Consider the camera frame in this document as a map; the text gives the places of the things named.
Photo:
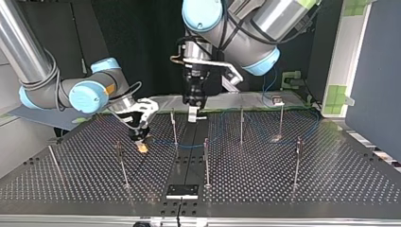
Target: light blue joint cap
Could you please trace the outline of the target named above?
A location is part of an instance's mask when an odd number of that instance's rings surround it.
[[[106,88],[96,81],[79,82],[70,91],[70,103],[77,111],[85,114],[96,113],[109,102],[109,95],[105,90]]]
[[[255,76],[263,76],[271,70],[279,58],[280,50],[275,47],[275,49],[263,60],[242,68]]]
[[[29,109],[36,109],[36,110],[43,110],[42,108],[36,106],[33,104],[33,102],[27,97],[26,90],[24,87],[20,87],[20,91],[18,92],[20,94],[20,100],[24,104],[24,106],[28,107]]]
[[[121,67],[115,58],[100,60],[91,65],[92,73],[97,73],[108,69],[120,69],[120,68]]]
[[[183,0],[183,21],[194,31],[206,32],[221,20],[220,0]]]

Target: white wall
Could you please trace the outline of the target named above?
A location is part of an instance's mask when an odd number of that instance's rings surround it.
[[[14,116],[2,116],[21,105],[20,84],[0,50],[0,178],[46,147],[53,128]]]

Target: gray wall panel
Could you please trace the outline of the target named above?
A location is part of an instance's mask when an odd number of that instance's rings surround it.
[[[346,123],[401,160],[400,0],[373,3],[357,66]]]

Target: green tape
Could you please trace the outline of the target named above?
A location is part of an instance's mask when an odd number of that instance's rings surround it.
[[[297,2],[308,10],[312,9],[313,5],[316,4],[316,0],[297,0]]]
[[[330,85],[327,91],[323,113],[324,114],[341,114],[342,106],[345,104],[346,86]]]
[[[369,0],[346,0],[343,16],[360,16],[365,12]]]

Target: vertical metal pin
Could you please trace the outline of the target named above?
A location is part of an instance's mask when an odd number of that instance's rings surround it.
[[[281,139],[283,137],[282,131],[283,131],[283,117],[284,117],[284,103],[281,106],[281,112],[280,112],[280,129],[278,131],[278,136]]]
[[[210,188],[212,185],[210,184],[210,178],[209,178],[209,141],[207,138],[204,139],[204,154],[203,154],[203,159],[204,162],[206,163],[206,188]]]
[[[172,111],[170,113],[170,117],[171,117],[171,124],[173,125],[173,130],[174,130],[174,144],[177,147],[178,146],[178,141],[177,141],[176,122],[175,122],[175,119],[174,119],[174,109],[172,109]]]
[[[298,181],[298,172],[299,172],[299,167],[300,167],[300,162],[302,158],[302,153],[304,151],[304,142],[300,136],[297,138],[297,165],[295,167],[295,176],[294,176],[294,187],[293,190],[295,192],[296,188],[298,187],[297,181]]]
[[[129,187],[130,187],[130,184],[129,184],[129,182],[128,182],[127,172],[126,172],[126,169],[125,169],[125,166],[124,166],[123,147],[122,147],[122,144],[121,144],[121,141],[120,141],[120,140],[117,140],[117,143],[116,143],[116,145],[115,145],[115,152],[116,152],[116,155],[117,155],[117,160],[118,160],[118,162],[120,163],[121,169],[122,169],[122,171],[123,171],[124,180],[125,180],[125,187],[126,187],[126,188],[129,188]]]
[[[56,166],[59,166],[59,161],[57,161],[57,158],[56,158],[56,155],[55,155],[55,153],[54,153],[53,148],[51,147],[51,145],[49,145],[49,146],[47,146],[47,147],[48,147],[49,150],[50,150],[50,154],[51,154],[51,157],[52,157],[52,159],[53,159],[54,164],[55,164]]]
[[[242,109],[242,106],[241,106],[241,139],[240,139],[241,145],[244,142],[243,133],[244,133],[244,109]]]

